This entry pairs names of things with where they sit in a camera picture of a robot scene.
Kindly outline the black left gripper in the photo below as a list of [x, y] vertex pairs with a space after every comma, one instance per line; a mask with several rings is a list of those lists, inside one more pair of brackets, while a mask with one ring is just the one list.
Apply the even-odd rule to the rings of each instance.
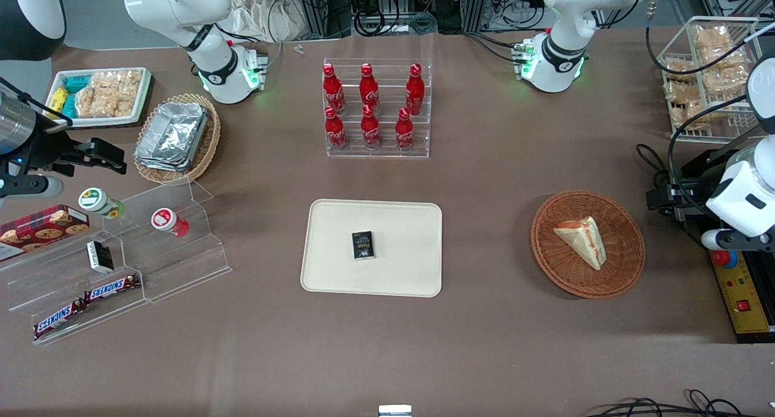
[[720, 222], [719, 216], [707, 205], [717, 186], [719, 182], [687, 182], [681, 191], [677, 183], [666, 183], [665, 186], [652, 188], [645, 193], [647, 209], [650, 212], [664, 212], [667, 217], [679, 222]]

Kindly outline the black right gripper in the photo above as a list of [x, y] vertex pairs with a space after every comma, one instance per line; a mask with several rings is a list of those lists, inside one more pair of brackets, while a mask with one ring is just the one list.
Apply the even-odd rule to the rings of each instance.
[[60, 172], [72, 176], [71, 169], [66, 165], [83, 167], [100, 167], [110, 169], [120, 175], [127, 174], [127, 164], [124, 162], [124, 150], [106, 140], [94, 137], [85, 143], [85, 155], [77, 150], [78, 143], [69, 138], [66, 132], [53, 134], [46, 132], [51, 122], [37, 119], [30, 138], [25, 142], [25, 170]]

